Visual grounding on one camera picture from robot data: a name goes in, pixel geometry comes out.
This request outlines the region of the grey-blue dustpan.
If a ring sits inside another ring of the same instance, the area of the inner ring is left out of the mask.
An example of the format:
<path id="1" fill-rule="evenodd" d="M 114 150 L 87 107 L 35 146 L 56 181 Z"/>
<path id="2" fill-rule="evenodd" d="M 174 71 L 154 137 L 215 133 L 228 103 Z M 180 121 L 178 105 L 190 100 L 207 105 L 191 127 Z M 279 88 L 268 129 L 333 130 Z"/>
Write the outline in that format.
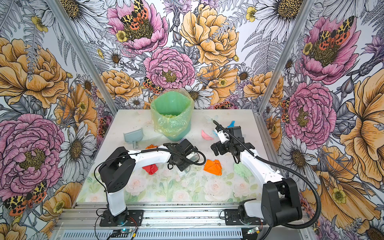
<path id="1" fill-rule="evenodd" d="M 125 142 L 128 144 L 132 144 L 134 149 L 138 148 L 138 142 L 142 141 L 143 137 L 144 134 L 142 128 L 128 133 L 124 133 Z"/>

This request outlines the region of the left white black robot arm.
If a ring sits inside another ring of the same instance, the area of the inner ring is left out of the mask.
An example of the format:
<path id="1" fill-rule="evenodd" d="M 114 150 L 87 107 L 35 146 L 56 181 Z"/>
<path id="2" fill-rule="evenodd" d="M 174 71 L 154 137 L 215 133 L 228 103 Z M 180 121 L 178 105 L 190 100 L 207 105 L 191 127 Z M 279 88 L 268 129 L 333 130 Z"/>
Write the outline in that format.
<path id="1" fill-rule="evenodd" d="M 187 139 L 140 151 L 117 148 L 97 169 L 99 182 L 105 188 L 108 208 L 103 213 L 100 226 L 141 224 L 137 217 L 130 214 L 125 202 L 124 190 L 134 171 L 150 165 L 167 164 L 170 170 L 176 166 L 182 172 L 190 165 L 203 166 L 206 162 L 206 156 Z"/>

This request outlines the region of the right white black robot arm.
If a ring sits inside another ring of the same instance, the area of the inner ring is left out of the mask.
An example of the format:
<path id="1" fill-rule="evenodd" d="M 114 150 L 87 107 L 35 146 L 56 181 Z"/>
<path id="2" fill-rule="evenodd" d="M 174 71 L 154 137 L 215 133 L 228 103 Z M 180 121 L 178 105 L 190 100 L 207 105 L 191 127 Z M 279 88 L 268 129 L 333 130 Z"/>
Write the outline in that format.
<path id="1" fill-rule="evenodd" d="M 211 145 L 216 156 L 230 153 L 237 164 L 243 164 L 262 185 L 260 200 L 239 203 L 240 221 L 250 224 L 264 221 L 271 227 L 287 225 L 303 217 L 297 184 L 286 179 L 270 162 L 261 158 L 251 143 L 246 143 L 241 127 L 224 128 L 217 125 L 219 141 Z"/>

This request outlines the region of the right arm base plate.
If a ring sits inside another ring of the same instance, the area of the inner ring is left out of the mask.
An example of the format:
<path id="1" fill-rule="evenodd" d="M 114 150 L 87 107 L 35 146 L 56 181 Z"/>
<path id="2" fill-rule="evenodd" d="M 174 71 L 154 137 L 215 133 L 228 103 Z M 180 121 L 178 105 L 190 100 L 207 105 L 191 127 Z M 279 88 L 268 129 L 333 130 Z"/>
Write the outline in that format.
<path id="1" fill-rule="evenodd" d="M 225 221 L 226 226 L 261 226 L 264 224 L 262 219 L 247 217 L 245 213 L 241 213 L 237 209 L 224 209 L 224 214 L 220 214 L 220 218 Z"/>

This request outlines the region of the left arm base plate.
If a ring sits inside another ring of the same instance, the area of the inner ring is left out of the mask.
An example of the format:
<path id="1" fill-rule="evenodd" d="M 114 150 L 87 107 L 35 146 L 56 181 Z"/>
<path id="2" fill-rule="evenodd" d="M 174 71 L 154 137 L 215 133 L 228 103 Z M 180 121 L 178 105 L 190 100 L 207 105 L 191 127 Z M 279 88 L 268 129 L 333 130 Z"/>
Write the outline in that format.
<path id="1" fill-rule="evenodd" d="M 140 227 L 143 215 L 143 210 L 125 210 L 117 216 L 113 216 L 109 210 L 105 210 L 100 227 Z"/>

